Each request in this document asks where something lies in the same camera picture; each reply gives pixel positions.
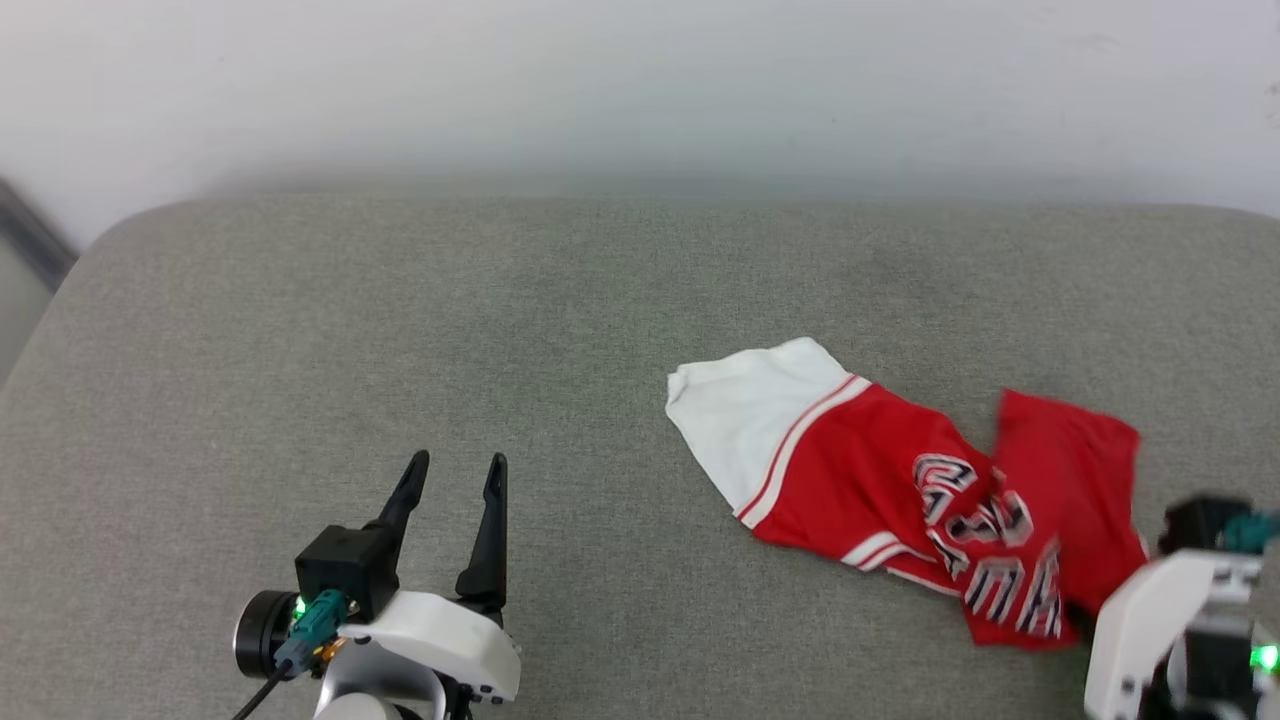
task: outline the gray cushion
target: gray cushion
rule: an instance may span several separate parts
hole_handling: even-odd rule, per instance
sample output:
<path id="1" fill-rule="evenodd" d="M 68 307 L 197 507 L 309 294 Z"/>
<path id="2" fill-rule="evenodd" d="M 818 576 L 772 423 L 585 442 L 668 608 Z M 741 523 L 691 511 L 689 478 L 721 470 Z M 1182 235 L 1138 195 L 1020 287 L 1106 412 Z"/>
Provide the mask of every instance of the gray cushion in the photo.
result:
<path id="1" fill-rule="evenodd" d="M 1087 652 L 768 547 L 666 373 L 809 334 L 979 447 L 1011 386 L 1144 436 L 1135 524 L 1280 505 L 1280 224 L 1199 208 L 266 197 L 155 210 L 72 273 L 0 396 L 8 717 L 224 717 L 229 643 L 433 452 L 401 557 L 447 593 L 511 462 L 524 717 L 1079 717 Z M 1254 603 L 1272 625 L 1267 571 Z M 262 717 L 310 717 L 317 685 Z"/>

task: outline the black cable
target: black cable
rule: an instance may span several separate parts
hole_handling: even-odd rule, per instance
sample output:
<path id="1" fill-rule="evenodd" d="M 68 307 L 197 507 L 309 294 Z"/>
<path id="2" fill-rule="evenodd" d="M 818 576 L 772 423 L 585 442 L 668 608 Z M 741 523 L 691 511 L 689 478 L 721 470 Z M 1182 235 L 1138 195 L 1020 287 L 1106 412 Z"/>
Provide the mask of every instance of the black cable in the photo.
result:
<path id="1" fill-rule="evenodd" d="M 262 701 L 266 700 L 266 696 L 271 694 L 271 691 L 275 689 L 275 685 L 280 684 L 280 680 L 283 680 L 284 675 L 288 674 L 289 667 L 293 667 L 292 660 L 282 661 L 279 667 L 275 669 L 275 673 L 271 673 L 271 676 L 266 679 L 266 684 L 262 685 L 262 689 L 257 691 L 257 693 L 253 697 L 248 698 L 248 702 L 244 703 L 244 707 L 242 707 L 241 711 L 237 712 L 234 717 L 232 717 L 232 720 L 244 720 L 246 717 L 250 716 L 251 712 L 257 710 L 257 706 L 262 705 Z"/>

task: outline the red jersey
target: red jersey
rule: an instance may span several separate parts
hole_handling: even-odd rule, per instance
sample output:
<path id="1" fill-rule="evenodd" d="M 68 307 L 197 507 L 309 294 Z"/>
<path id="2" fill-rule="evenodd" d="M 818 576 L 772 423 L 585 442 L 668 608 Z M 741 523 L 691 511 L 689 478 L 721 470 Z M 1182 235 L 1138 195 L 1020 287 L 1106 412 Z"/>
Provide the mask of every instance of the red jersey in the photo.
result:
<path id="1" fill-rule="evenodd" d="M 1073 642 L 1064 602 L 1096 612 L 1146 561 L 1137 433 L 1065 404 L 1006 393 L 1001 471 L 945 415 L 799 338 L 681 365 L 667 414 L 758 538 L 957 596 L 978 643 Z"/>

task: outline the robotic arm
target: robotic arm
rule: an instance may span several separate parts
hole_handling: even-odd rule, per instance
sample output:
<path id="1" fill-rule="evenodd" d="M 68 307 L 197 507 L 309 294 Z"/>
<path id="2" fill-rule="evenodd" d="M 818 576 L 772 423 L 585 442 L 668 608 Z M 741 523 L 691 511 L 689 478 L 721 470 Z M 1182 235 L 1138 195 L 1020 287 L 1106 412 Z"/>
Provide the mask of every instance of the robotic arm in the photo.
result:
<path id="1" fill-rule="evenodd" d="M 1247 614 L 1280 518 L 1196 497 L 1171 507 L 1152 561 L 1112 594 L 1093 637 L 1084 707 L 1094 720 L 1254 720 L 1280 648 Z"/>
<path id="2" fill-rule="evenodd" d="M 493 457 L 485 510 L 458 597 L 399 588 L 396 566 L 430 456 L 417 452 L 378 519 L 329 525 L 294 560 L 300 592 L 262 591 L 236 628 L 241 673 L 266 685 L 323 679 L 316 720 L 424 720 L 392 700 L 425 701 L 430 720 L 468 720 L 472 703 L 502 705 L 520 689 L 520 648 L 503 630 L 507 603 L 507 459 Z"/>

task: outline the green led light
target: green led light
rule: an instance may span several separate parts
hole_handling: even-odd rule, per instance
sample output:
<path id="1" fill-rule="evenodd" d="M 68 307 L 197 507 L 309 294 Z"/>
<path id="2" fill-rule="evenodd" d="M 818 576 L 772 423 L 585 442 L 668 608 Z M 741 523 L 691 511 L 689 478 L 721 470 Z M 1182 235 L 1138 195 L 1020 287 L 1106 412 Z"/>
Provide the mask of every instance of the green led light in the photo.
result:
<path id="1" fill-rule="evenodd" d="M 1249 653 L 1249 665 L 1262 667 L 1267 673 L 1276 669 L 1276 662 L 1280 662 L 1280 647 L 1274 644 L 1256 647 Z"/>

